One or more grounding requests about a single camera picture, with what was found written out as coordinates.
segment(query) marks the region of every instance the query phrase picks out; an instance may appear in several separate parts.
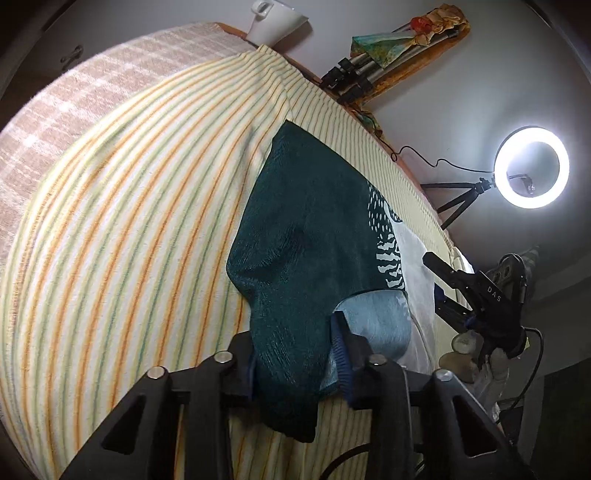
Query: metal bolt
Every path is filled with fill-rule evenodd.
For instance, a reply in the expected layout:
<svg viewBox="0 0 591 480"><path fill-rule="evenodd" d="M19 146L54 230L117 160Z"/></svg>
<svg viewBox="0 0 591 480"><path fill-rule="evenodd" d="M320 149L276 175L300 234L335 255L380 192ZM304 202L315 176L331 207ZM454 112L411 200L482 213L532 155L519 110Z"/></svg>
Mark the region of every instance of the metal bolt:
<svg viewBox="0 0 591 480"><path fill-rule="evenodd" d="M146 375L148 375L150 378L153 378L156 380L157 378L162 377L165 373L166 373L166 370L164 369L164 367L156 365L155 367L150 368L150 370L148 370Z"/></svg>
<svg viewBox="0 0 591 480"><path fill-rule="evenodd" d="M388 359L384 357L381 353L372 353L369 356L369 363L372 365L383 365L388 362Z"/></svg>
<svg viewBox="0 0 591 480"><path fill-rule="evenodd" d="M435 376L442 382L449 382L453 378L453 372L440 368L435 372Z"/></svg>
<svg viewBox="0 0 591 480"><path fill-rule="evenodd" d="M221 352L218 352L213 356L213 359L219 364L226 364L230 360L232 360L232 358L232 353L228 352L227 350L222 350Z"/></svg>

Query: cup handle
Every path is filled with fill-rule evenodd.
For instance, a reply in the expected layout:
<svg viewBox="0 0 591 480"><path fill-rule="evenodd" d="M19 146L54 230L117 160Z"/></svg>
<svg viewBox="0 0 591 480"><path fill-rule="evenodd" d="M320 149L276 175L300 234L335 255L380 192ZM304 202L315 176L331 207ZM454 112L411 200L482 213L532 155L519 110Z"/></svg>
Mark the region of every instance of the cup handle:
<svg viewBox="0 0 591 480"><path fill-rule="evenodd" d="M255 0L252 4L251 10L257 17L265 18L267 14L270 12L271 8L273 8L273 4L271 2L267 2L265 0Z"/></svg>

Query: white cup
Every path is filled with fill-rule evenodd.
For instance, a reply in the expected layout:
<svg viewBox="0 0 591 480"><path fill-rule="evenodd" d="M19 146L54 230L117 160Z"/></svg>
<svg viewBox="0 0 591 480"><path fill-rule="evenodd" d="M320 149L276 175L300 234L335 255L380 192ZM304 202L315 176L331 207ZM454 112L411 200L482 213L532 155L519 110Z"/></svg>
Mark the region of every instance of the white cup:
<svg viewBox="0 0 591 480"><path fill-rule="evenodd" d="M255 0L251 10L255 18L246 39L255 45L272 47L308 20L278 0Z"/></svg>

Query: light blue fabric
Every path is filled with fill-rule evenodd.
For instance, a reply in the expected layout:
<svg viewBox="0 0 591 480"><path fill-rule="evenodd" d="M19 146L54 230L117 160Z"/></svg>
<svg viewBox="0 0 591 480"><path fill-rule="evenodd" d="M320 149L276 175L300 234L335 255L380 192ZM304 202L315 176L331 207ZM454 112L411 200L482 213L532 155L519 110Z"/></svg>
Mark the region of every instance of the light blue fabric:
<svg viewBox="0 0 591 480"><path fill-rule="evenodd" d="M367 338L374 353L398 360L407 350L412 320L403 291L360 293L340 302L335 308L337 310L345 314L352 333ZM336 363L331 348L320 391L323 396L328 396L337 388Z"/></svg>

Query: ring light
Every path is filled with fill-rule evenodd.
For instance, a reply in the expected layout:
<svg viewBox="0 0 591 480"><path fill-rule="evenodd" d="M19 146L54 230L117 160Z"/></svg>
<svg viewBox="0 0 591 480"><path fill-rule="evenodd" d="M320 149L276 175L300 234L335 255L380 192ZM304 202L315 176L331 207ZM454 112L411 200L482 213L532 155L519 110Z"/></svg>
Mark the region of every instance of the ring light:
<svg viewBox="0 0 591 480"><path fill-rule="evenodd" d="M527 145L543 142L552 147L558 156L558 178L552 188L537 197L525 197L511 188L507 170ZM495 184L513 205L522 208L539 208L548 205L558 198L569 179L569 155L560 139L552 132L540 127L526 127L512 133L502 144L495 161Z"/></svg>

